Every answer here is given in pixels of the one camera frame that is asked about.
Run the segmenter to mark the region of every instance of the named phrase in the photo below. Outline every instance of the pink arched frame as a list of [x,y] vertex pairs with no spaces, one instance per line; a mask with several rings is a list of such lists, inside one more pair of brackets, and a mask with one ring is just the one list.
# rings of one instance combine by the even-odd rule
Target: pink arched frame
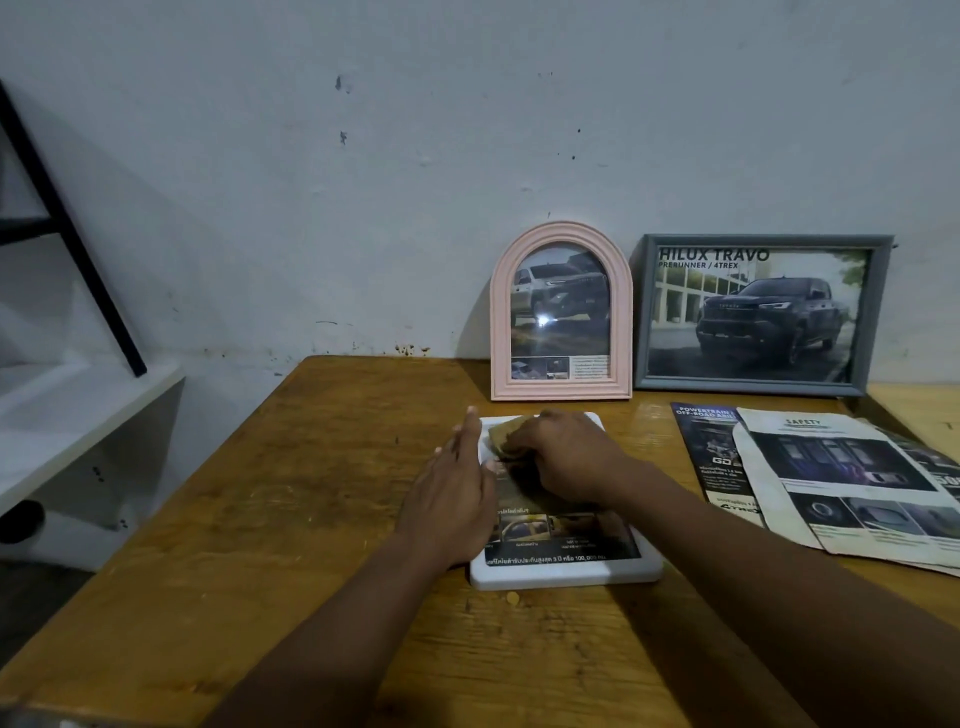
[[[597,256],[610,282],[610,376],[605,379],[510,378],[510,290],[527,255],[551,243],[574,243]],[[628,400],[633,393],[633,281],[627,259],[602,232],[573,222],[544,223],[517,238],[490,283],[492,400]]]

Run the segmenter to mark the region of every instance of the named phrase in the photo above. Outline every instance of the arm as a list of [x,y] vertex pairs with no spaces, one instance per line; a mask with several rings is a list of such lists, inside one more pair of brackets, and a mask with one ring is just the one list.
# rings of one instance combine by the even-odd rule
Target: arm
[[583,415],[508,440],[543,485],[620,513],[822,726],[960,725],[960,632],[816,551],[703,502]]
[[396,532],[253,668],[204,726],[364,723],[434,581],[490,538],[496,490],[492,472],[477,464],[479,436],[471,408],[414,481]]

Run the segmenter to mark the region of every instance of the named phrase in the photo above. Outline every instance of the pickup truck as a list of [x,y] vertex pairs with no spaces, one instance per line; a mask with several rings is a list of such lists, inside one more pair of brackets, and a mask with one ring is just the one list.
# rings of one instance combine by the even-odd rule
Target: pickup truck
[[697,339],[704,356],[751,352],[791,366],[805,348],[833,348],[848,309],[821,279],[757,279],[731,296],[704,301]]
[[544,321],[586,313],[590,319],[610,316],[610,284],[602,269],[582,261],[549,263],[520,268],[510,291],[510,325],[517,317]]

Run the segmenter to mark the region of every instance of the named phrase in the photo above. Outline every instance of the right hand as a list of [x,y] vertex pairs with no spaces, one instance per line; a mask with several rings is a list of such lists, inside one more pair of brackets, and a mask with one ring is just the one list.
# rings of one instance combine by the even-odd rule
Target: right hand
[[583,412],[544,409],[512,433],[505,450],[534,452],[540,483],[574,503],[612,507],[617,471],[631,458]]

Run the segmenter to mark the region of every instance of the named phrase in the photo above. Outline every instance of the table surface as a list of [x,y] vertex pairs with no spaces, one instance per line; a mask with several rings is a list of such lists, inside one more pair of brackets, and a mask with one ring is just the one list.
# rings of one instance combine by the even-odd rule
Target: table surface
[[867,394],[932,448],[960,460],[960,385],[871,383]]
[[[312,357],[0,673],[0,704],[194,725],[390,532],[408,484],[485,362]],[[637,392],[597,412],[631,454],[699,491],[671,401],[842,411],[836,400]],[[848,568],[960,625],[960,580]],[[672,568],[659,584],[477,592],[464,570],[426,599],[373,724],[810,725]]]

